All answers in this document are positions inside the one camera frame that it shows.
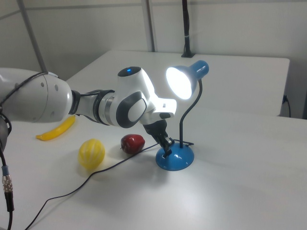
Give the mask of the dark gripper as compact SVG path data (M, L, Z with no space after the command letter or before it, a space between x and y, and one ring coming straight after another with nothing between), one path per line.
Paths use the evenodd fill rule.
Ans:
M174 140L168 137L168 134L166 132L167 122L163 119L156 121L152 124L143 125L143 127L147 134L152 136L157 143L160 143L164 155L170 155L170 147L174 144Z

